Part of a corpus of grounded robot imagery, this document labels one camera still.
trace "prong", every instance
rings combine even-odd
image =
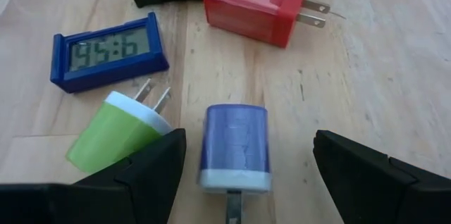
[[[330,11],[330,5],[311,0],[303,0],[302,7],[325,14]]]
[[[225,224],[241,224],[242,193],[240,191],[227,192],[227,214]]]
[[[150,91],[154,87],[155,84],[152,82],[152,80],[150,78],[147,79],[147,81],[142,85],[141,89],[138,91],[138,93],[135,95],[135,98],[133,99],[142,103],[147,98]]]
[[[296,16],[296,21],[319,28],[324,27],[326,24],[326,20],[313,15],[306,15],[304,13],[298,13]]]
[[[154,106],[154,111],[160,114],[160,112],[163,110],[164,106],[166,105],[166,102],[171,98],[171,88],[168,87],[166,91],[161,95],[160,99]]]

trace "white plastic base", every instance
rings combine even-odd
[[[166,135],[173,130],[169,123],[153,109],[119,92],[112,91],[105,99],[105,102],[138,118],[160,135]]]
[[[200,185],[211,192],[241,190],[245,192],[264,193],[271,189],[272,175],[253,170],[201,170]]]

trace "blue digital clock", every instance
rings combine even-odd
[[[167,70],[155,13],[117,27],[54,35],[50,81],[67,93]]]

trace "wooden table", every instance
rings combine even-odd
[[[111,90],[81,94],[49,81],[52,36],[98,30],[155,11],[171,69],[153,104],[187,130],[185,171],[170,223],[222,223],[225,199],[196,185],[209,105],[269,114],[273,192],[245,202],[246,223],[342,223],[312,154],[327,129],[451,177],[451,0],[319,0],[327,26],[298,24],[287,49],[209,27],[201,3],[136,8],[133,0],[0,0],[0,181],[75,182],[64,154]]]

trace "red wall charger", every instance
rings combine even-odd
[[[210,25],[286,47],[296,21],[323,27],[325,20],[299,13],[301,7],[328,13],[330,6],[308,0],[204,0]]]

